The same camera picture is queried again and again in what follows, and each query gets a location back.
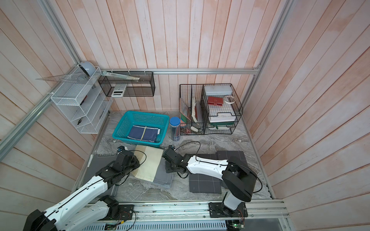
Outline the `beige grey striped pillowcase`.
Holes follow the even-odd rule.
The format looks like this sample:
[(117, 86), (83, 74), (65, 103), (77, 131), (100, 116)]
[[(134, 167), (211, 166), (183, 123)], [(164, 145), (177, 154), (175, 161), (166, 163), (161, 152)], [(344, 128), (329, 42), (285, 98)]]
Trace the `beige grey striped pillowcase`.
[(164, 150), (151, 146), (137, 145), (134, 155), (141, 166), (132, 172), (132, 175), (140, 180), (170, 188), (173, 174), (166, 172), (165, 160), (162, 158)]

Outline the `blue plaid pillowcase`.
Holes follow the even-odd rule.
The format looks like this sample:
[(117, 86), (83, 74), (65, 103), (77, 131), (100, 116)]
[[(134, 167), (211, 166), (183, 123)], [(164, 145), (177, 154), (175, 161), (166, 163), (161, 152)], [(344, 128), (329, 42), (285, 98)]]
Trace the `blue plaid pillowcase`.
[(146, 142), (155, 142), (160, 134), (160, 129), (148, 126), (132, 126), (128, 139)]

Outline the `teal plastic basket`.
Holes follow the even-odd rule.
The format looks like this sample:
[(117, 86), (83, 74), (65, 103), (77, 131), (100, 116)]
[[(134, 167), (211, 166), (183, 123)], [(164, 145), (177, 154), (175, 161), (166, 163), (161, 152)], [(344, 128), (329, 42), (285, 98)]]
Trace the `teal plastic basket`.
[(112, 137), (125, 143), (159, 148), (166, 136), (169, 121), (167, 115), (127, 111)]

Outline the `plain grey pillowcase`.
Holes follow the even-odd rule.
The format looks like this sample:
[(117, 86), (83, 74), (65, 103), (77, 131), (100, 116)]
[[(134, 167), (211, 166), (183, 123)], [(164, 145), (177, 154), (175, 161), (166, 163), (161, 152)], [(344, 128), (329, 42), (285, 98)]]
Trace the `plain grey pillowcase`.
[[(116, 154), (95, 154), (95, 155), (91, 155), (91, 157), (89, 159), (89, 162), (88, 162), (87, 170), (86, 170), (84, 178), (82, 180), (82, 186), (84, 184), (86, 184), (93, 176), (95, 176), (95, 174), (100, 169), (104, 168), (104, 170), (106, 170), (105, 169), (106, 166), (112, 167), (113, 164), (115, 163), (116, 159), (117, 159)], [(108, 171), (107, 173), (103, 173), (103, 178), (104, 177), (109, 177), (109, 176), (111, 176), (115, 173), (118, 173), (118, 172), (115, 171), (115, 170), (111, 170), (110, 172)], [(110, 195), (110, 196), (115, 197), (117, 189), (118, 189), (117, 186), (112, 185), (112, 187), (110, 187), (107, 191), (105, 191), (104, 193), (100, 194), (97, 197), (100, 198), (100, 197), (103, 197), (103, 196), (106, 196), (106, 195)]]

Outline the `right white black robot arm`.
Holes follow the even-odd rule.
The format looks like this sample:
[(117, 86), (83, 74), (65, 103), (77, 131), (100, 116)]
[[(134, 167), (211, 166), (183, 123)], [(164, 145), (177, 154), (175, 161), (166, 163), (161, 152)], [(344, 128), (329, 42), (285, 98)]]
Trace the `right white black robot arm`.
[(167, 173), (201, 174), (222, 180), (229, 189), (222, 204), (230, 211), (236, 211), (242, 202), (250, 202), (256, 192), (254, 188), (259, 180), (257, 174), (235, 157), (213, 160), (193, 154), (182, 156), (169, 146), (162, 158)]

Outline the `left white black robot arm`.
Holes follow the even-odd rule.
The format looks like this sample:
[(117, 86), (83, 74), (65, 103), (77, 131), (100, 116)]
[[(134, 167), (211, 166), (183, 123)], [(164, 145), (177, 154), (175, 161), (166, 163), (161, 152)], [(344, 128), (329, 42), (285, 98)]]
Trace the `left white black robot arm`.
[(123, 177), (138, 169), (141, 162), (133, 150), (124, 146), (117, 149), (116, 159), (100, 170), (81, 188), (64, 200), (44, 210), (35, 210), (28, 215), (25, 231), (80, 231), (90, 224), (107, 218), (121, 219), (130, 213), (122, 210), (114, 197), (105, 195), (86, 208), (97, 196), (117, 185)]

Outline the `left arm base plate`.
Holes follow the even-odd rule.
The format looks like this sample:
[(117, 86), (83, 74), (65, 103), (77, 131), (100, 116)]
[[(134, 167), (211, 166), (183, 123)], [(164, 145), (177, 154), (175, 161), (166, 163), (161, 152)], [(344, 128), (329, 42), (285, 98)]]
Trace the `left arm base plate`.
[(115, 205), (109, 209), (108, 214), (101, 220), (132, 220), (134, 205)]

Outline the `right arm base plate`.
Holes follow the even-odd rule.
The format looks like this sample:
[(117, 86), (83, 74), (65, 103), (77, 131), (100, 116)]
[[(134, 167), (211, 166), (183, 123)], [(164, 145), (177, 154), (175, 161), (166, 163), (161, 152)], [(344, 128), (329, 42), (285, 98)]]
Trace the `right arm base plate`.
[(236, 210), (231, 210), (224, 203), (209, 203), (209, 214), (211, 218), (246, 218), (248, 212), (244, 202), (241, 202)]

